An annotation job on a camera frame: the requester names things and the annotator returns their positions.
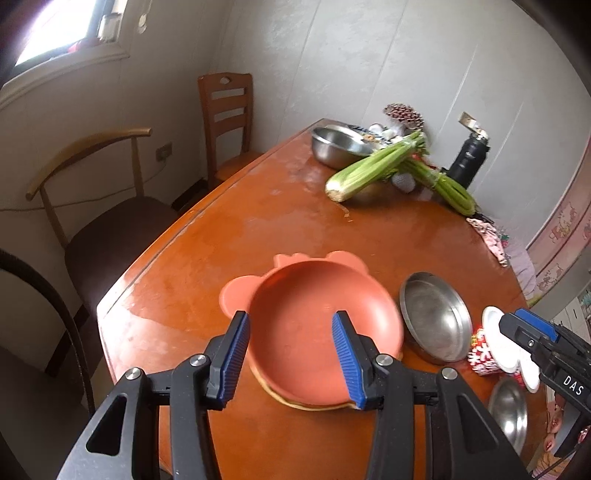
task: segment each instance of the chair armrest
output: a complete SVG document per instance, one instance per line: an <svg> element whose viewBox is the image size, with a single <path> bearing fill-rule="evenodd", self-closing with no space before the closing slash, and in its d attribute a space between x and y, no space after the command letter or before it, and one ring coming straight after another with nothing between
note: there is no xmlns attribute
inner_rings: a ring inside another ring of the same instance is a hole
<svg viewBox="0 0 591 480"><path fill-rule="evenodd" d="M100 132L88 137L76 140L67 147L60 150L35 176L29 185L25 198L33 200L43 184L60 170L76 163L79 160L91 155L101 148L105 148L122 140L137 137L149 137L152 134L151 128L130 128L125 130L113 130Z"/></svg>

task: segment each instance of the window sill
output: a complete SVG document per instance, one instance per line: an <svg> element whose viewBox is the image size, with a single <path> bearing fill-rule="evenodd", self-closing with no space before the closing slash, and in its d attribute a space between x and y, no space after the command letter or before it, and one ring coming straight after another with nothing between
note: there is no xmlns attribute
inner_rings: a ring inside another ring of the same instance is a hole
<svg viewBox="0 0 591 480"><path fill-rule="evenodd" d="M142 0L128 0L116 42L104 43L47 60L21 73L0 89L0 110L35 87L88 65L129 58Z"/></svg>
<svg viewBox="0 0 591 480"><path fill-rule="evenodd" d="M64 73L88 65L127 57L129 57L129 53L121 45L106 43L47 60L14 77L2 87L2 90L0 90L0 110L35 87Z"/></svg>

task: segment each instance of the blue gripper pad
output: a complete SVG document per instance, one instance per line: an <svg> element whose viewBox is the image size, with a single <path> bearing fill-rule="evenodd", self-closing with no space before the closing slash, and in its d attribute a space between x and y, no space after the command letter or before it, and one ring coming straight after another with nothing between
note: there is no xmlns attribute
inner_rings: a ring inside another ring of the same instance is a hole
<svg viewBox="0 0 591 480"><path fill-rule="evenodd" d="M535 313L531 313L526 309L517 309L515 311L515 316L519 317L524 322L529 323L533 328L542 332L542 334L546 335L546 337L553 342L558 340L558 333L554 330L554 326L551 323L546 322L543 318L538 317Z"/></svg>
<svg viewBox="0 0 591 480"><path fill-rule="evenodd" d="M332 320L333 341L336 347L336 353L339 356L340 367L345 377L347 390L349 390L349 398L355 402L357 408L362 410L367 402L367 396L363 391L363 377L361 374L361 365L355 355L355 350L351 344L350 335L357 335L350 320L347 318L346 323L350 326L347 329L343 324L340 314L335 313Z"/></svg>
<svg viewBox="0 0 591 480"><path fill-rule="evenodd" d="M215 346L216 352L212 356L209 368L206 396L217 410L224 408L234 397L250 337L251 322L248 314L238 311L234 314L226 334L215 337L210 342L210 345Z"/></svg>

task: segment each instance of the metal screw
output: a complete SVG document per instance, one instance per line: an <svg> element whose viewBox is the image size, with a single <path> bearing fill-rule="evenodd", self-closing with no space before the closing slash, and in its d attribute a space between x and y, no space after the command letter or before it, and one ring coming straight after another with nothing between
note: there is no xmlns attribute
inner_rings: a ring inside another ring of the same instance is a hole
<svg viewBox="0 0 591 480"><path fill-rule="evenodd" d="M193 365L194 367L198 367L199 365L203 365L205 362L207 362L207 357L205 355L203 355L202 353L198 353L197 355L193 355L189 359L189 363L191 365Z"/></svg>
<svg viewBox="0 0 591 480"><path fill-rule="evenodd" d="M142 374L142 371L138 367L132 367L125 372L125 378L127 380L135 380Z"/></svg>
<svg viewBox="0 0 591 480"><path fill-rule="evenodd" d="M381 353L375 358L375 362L381 367L387 367L394 363L394 358L385 353Z"/></svg>
<svg viewBox="0 0 591 480"><path fill-rule="evenodd" d="M451 367L445 367L441 374L446 380L455 380L457 378L457 372Z"/></svg>

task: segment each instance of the window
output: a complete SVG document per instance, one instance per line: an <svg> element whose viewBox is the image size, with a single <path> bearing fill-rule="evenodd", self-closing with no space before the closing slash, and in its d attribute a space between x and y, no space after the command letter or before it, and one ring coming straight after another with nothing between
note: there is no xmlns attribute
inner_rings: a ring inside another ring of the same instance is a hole
<svg viewBox="0 0 591 480"><path fill-rule="evenodd" d="M114 4L115 0L53 0L33 23L11 78L68 53L83 38L98 39L100 21Z"/></svg>

